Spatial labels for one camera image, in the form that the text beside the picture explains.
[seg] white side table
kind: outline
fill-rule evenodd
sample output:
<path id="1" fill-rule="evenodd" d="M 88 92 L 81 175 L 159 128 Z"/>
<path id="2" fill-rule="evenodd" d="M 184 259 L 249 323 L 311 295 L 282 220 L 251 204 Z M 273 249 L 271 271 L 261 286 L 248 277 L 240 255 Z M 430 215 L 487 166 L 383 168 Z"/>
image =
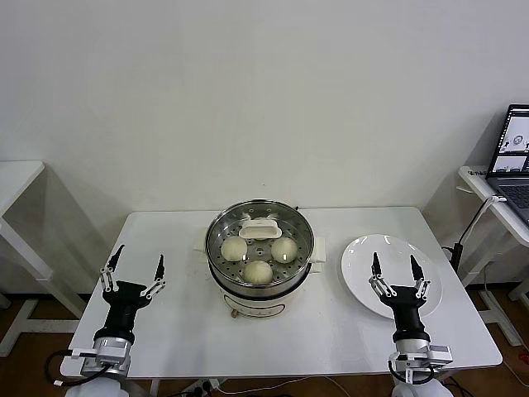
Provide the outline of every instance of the white side table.
<path id="1" fill-rule="evenodd" d="M 300 212 L 314 234 L 325 238 L 326 263 L 321 273 L 308 276 L 284 313 L 267 319 L 232 318 L 203 253 L 193 249 L 197 234 L 218 211 L 129 215 L 112 250 L 125 245 L 112 278 L 150 282 L 163 253 L 167 285 L 149 306 L 138 311 L 128 377 L 387 373 L 388 356 L 395 349 L 395 323 L 361 304 L 341 276 L 341 256 L 347 245 L 371 233 L 402 238 L 434 263 L 443 297 L 422 321 L 433 341 L 450 346 L 454 361 L 446 369 L 501 363 L 494 340 L 416 208 L 312 208 Z M 70 348 L 93 345 L 93 335 L 103 326 L 108 307 L 101 283 L 97 283 Z M 82 364 L 82 360 L 66 357 L 61 373 L 79 376 Z"/>
<path id="2" fill-rule="evenodd" d="M 466 191 L 467 193 L 475 193 L 482 201 L 496 194 L 497 192 L 485 180 L 487 168 L 485 165 L 461 167 L 459 176 L 470 187 L 470 191 L 461 187 L 458 187 L 458 189 Z M 458 273 L 461 283 L 464 286 L 475 279 L 481 270 L 499 252 L 508 252 L 518 244 L 529 246 L 529 227 L 506 203 L 496 203 L 490 209 L 499 222 L 483 239 L 481 244 L 475 247 L 468 259 L 461 265 Z M 516 287 L 509 294 L 509 298 L 511 300 L 521 299 L 529 308 L 529 299 L 526 296 L 527 292 L 529 292 L 529 280 L 525 280 L 521 285 Z M 511 321 L 500 310 L 501 306 L 498 301 L 491 294 L 486 294 L 485 291 L 480 291 L 479 295 L 487 307 L 489 307 L 489 310 L 479 312 L 483 321 L 485 323 L 497 323 L 512 346 L 522 345 L 522 341 L 513 332 Z"/>
<path id="3" fill-rule="evenodd" d="M 0 161 L 0 236 L 2 236 L 24 259 L 24 268 L 50 294 L 55 296 L 75 317 L 81 318 L 86 303 L 31 249 L 18 233 L 2 218 L 3 214 L 20 197 L 26 188 L 42 172 L 41 161 Z M 7 357 L 22 332 L 73 333 L 78 320 L 32 320 L 28 319 L 38 301 L 27 300 L 15 317 L 11 327 L 0 342 L 0 357 Z M 0 295 L 0 308 L 10 302 Z"/>

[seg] white wall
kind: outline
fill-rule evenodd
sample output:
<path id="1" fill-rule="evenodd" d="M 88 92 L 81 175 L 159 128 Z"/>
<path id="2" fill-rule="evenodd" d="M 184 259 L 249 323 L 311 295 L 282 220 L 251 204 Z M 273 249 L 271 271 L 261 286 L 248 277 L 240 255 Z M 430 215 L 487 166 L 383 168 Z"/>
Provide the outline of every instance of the white wall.
<path id="1" fill-rule="evenodd" d="M 527 15 L 522 0 L 5 0 L 0 159 L 45 161 L 109 246 L 136 210 L 425 208 L 493 116 L 529 102 Z M 441 229 L 468 211 L 430 207 Z"/>

